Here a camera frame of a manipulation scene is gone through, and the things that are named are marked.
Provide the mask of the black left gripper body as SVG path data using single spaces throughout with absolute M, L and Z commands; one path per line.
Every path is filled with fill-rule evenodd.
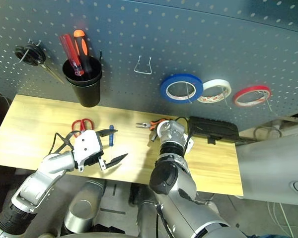
M 78 171 L 83 172 L 85 166 L 91 166 L 91 165 L 94 165 L 97 163 L 99 164 L 100 169 L 102 171 L 106 169 L 106 164 L 105 164 L 105 161 L 102 159 L 102 156 L 93 155 L 93 156 L 90 156 L 90 157 L 78 162 Z

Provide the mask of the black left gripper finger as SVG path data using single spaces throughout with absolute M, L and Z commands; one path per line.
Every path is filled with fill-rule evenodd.
M 97 131 L 96 133 L 100 136 L 100 137 L 105 137 L 105 136 L 109 136 L 111 134 L 116 133 L 118 130 L 116 129 L 102 129 Z
M 120 155 L 114 159 L 112 159 L 109 163 L 106 163 L 105 166 L 106 168 L 110 168 L 112 166 L 117 165 L 118 163 L 120 163 L 126 156 L 128 155 L 128 153 Z

